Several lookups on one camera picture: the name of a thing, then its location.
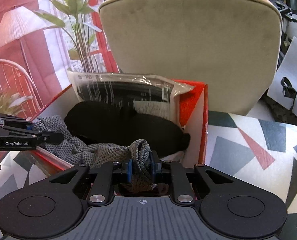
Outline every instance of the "crosshair symbol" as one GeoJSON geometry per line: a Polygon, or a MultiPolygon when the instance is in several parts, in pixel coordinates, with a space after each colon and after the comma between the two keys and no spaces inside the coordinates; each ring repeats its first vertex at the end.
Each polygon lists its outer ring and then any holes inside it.
{"type": "Polygon", "coordinates": [[[144,204],[146,204],[146,203],[149,202],[149,201],[147,201],[147,200],[145,200],[145,199],[141,199],[141,200],[138,201],[138,202],[140,202],[142,205],[144,205],[144,204]]]}

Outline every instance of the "floor lamp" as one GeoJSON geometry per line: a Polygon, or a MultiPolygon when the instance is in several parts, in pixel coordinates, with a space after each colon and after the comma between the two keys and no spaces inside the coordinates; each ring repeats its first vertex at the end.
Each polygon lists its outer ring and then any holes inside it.
{"type": "MultiPolygon", "coordinates": [[[[0,23],[0,48],[14,40],[18,40],[20,42],[25,68],[32,80],[33,78],[27,62],[21,38],[26,34],[50,27],[50,24],[42,20],[40,17],[38,17],[36,14],[34,14],[32,11],[24,6],[7,11],[2,17],[0,23]]],[[[34,81],[32,86],[36,99],[40,107],[42,108],[43,103],[34,81]]]]}

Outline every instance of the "circular cover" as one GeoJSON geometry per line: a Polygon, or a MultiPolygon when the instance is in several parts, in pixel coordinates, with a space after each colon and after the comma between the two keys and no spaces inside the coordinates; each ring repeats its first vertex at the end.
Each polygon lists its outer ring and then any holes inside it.
{"type": "Polygon", "coordinates": [[[216,231],[241,239],[261,239],[278,232],[287,211],[284,202],[262,190],[248,196],[210,193],[201,203],[200,213],[216,231]]]}
{"type": "Polygon", "coordinates": [[[3,233],[22,239],[50,238],[69,230],[82,216],[81,201],[72,192],[31,191],[23,188],[0,200],[3,233]]]}

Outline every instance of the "gray knitted fabric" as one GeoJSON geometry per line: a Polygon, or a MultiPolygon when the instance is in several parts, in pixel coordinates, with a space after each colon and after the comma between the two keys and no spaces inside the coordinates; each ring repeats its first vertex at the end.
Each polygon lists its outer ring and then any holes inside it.
{"type": "Polygon", "coordinates": [[[133,159],[132,183],[123,186],[132,193],[149,191],[156,187],[156,184],[152,183],[148,172],[150,147],[147,141],[143,139],[136,140],[130,147],[113,143],[86,145],[79,138],[70,134],[60,116],[47,116],[39,118],[39,120],[40,122],[34,123],[33,130],[55,131],[64,135],[64,140],[58,145],[48,143],[41,145],[55,156],[73,165],[86,163],[90,168],[96,168],[105,162],[125,160],[127,153],[130,151],[133,159]]]}

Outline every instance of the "pleated lampshade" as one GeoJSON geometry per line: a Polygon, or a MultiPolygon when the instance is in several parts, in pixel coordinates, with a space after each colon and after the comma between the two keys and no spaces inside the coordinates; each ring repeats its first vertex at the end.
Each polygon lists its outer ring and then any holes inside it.
{"type": "Polygon", "coordinates": [[[31,32],[49,28],[48,23],[24,6],[7,11],[0,23],[0,47],[31,32]]]}

